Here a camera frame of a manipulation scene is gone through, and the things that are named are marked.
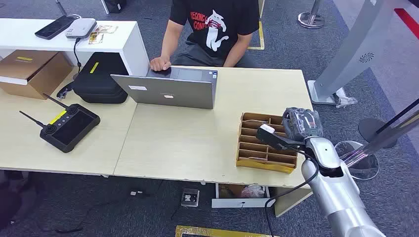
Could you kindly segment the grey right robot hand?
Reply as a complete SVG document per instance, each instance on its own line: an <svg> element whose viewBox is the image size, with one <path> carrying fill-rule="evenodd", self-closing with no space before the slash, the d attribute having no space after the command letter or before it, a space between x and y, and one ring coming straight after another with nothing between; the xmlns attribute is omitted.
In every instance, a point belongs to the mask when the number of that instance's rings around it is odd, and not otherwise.
<svg viewBox="0 0 419 237"><path fill-rule="evenodd" d="M304 141L308 137L323 137L323 126L319 113L310 109L289 107L283 113L282 126L287 137L294 141Z"/></svg>

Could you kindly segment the person's right hand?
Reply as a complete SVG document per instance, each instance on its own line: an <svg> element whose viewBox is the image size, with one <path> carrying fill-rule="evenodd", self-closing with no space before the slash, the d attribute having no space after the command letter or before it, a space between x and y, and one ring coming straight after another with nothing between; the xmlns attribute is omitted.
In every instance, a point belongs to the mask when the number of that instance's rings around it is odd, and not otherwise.
<svg viewBox="0 0 419 237"><path fill-rule="evenodd" d="M171 67L170 58L167 56L160 56L150 61L150 68L155 72L165 71Z"/></svg>

